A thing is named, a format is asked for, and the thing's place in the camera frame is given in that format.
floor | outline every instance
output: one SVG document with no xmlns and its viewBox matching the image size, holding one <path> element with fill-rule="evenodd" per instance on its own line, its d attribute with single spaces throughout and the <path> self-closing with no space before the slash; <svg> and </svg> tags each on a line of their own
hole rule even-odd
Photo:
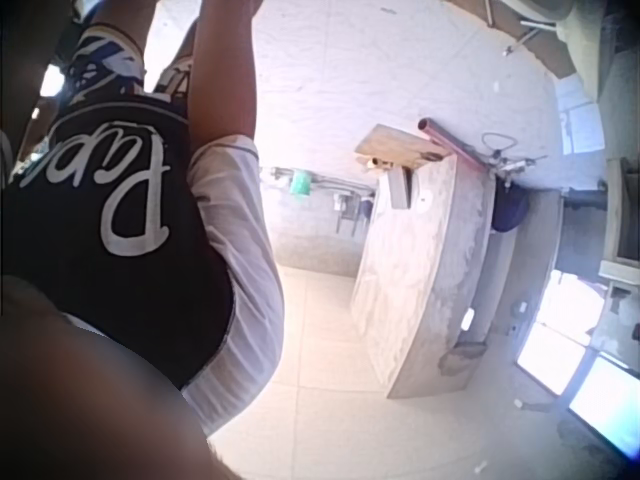
<svg viewBox="0 0 640 480">
<path fill-rule="evenodd" d="M 160 2 L 145 55 L 149 86 L 199 3 Z M 563 156 L 553 75 L 526 49 L 503 57 L 506 34 L 441 0 L 266 0 L 254 38 L 265 166 L 373 185 L 354 160 L 358 143 L 378 123 L 420 135 L 429 116 L 485 153 L 481 135 L 492 131 L 518 140 L 514 157 L 548 155 L 520 178 L 528 186 L 593 189 L 604 174 L 602 150 Z M 616 132 L 638 122 L 637 87 L 634 98 L 621 93 L 637 83 L 637 57 L 627 63 L 605 100 L 622 127 L 609 129 L 608 143 L 626 144 Z"/>
<path fill-rule="evenodd" d="M 601 447 L 575 419 L 513 406 L 516 397 L 551 397 L 508 364 L 506 337 L 491 342 L 466 391 L 387 400 L 351 322 L 354 280 L 280 273 L 287 306 L 281 364 L 260 397 L 211 438 L 245 478 L 606 478 L 594 463 L 606 454 L 598 457 Z"/>
<path fill-rule="evenodd" d="M 230 466 L 253 479 L 409 480 L 480 447 L 485 420 L 461 396 L 384 399 L 350 319 L 353 279 L 288 268 L 281 276 L 280 367 L 259 399 L 213 438 Z"/>
</svg>

white tile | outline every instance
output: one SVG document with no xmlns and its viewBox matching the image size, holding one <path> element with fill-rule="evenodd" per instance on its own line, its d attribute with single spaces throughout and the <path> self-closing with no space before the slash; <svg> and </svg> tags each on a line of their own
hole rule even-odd
<svg viewBox="0 0 640 480">
<path fill-rule="evenodd" d="M 323 275 L 307 280 L 306 309 L 323 310 L 341 308 L 345 311 L 351 306 L 351 297 L 355 286 L 354 278 Z"/>
<path fill-rule="evenodd" d="M 304 328 L 304 307 L 289 304 L 286 308 L 284 322 L 282 357 L 271 381 L 281 385 L 297 386 Z"/>
<path fill-rule="evenodd" d="M 380 478 L 468 457 L 489 428 L 472 406 L 456 395 L 392 401 L 301 389 L 294 477 Z"/>
<path fill-rule="evenodd" d="M 363 343 L 307 338 L 302 343 L 300 386 L 350 392 L 382 392 Z"/>
<path fill-rule="evenodd" d="M 346 308 L 327 305 L 308 309 L 305 314 L 305 338 L 332 342 L 362 343 L 351 313 Z"/>
<path fill-rule="evenodd" d="M 298 312 L 304 309 L 307 295 L 307 279 L 304 276 L 281 274 L 282 290 L 284 293 L 285 313 L 289 310 Z"/>
<path fill-rule="evenodd" d="M 211 438 L 229 467 L 256 476 L 291 476 L 296 395 L 294 387 L 267 385 L 247 410 Z"/>
<path fill-rule="evenodd" d="M 510 446 L 498 438 L 482 451 L 460 460 L 389 480 L 536 480 L 535 473 Z"/>
</svg>

tiled wall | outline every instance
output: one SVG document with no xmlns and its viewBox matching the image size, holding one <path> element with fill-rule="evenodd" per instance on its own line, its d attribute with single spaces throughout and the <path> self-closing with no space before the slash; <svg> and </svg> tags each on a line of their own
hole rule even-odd
<svg viewBox="0 0 640 480">
<path fill-rule="evenodd" d="M 336 232 L 338 212 L 333 192 L 314 190 L 309 197 L 263 187 L 263 204 L 276 261 L 284 266 L 355 278 L 362 258 L 366 225 L 343 221 Z"/>
</svg>

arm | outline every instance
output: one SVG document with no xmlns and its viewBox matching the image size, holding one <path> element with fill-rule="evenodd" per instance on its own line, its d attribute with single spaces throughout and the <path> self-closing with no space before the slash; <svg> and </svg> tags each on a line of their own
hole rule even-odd
<svg viewBox="0 0 640 480">
<path fill-rule="evenodd" d="M 228 135 L 253 138 L 256 74 L 252 0 L 203 0 L 189 86 L 193 151 Z"/>
</svg>

plywood board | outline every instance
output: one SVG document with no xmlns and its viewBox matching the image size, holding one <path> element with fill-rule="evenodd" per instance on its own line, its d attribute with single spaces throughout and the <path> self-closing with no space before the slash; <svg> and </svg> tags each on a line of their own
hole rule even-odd
<svg viewBox="0 0 640 480">
<path fill-rule="evenodd" d="M 427 163 L 422 158 L 424 153 L 440 155 L 443 158 L 451 152 L 433 143 L 426 137 L 418 137 L 386 125 L 376 125 L 373 130 L 360 142 L 356 153 L 362 155 L 359 163 L 371 158 L 379 158 L 385 162 L 416 169 Z"/>
</svg>

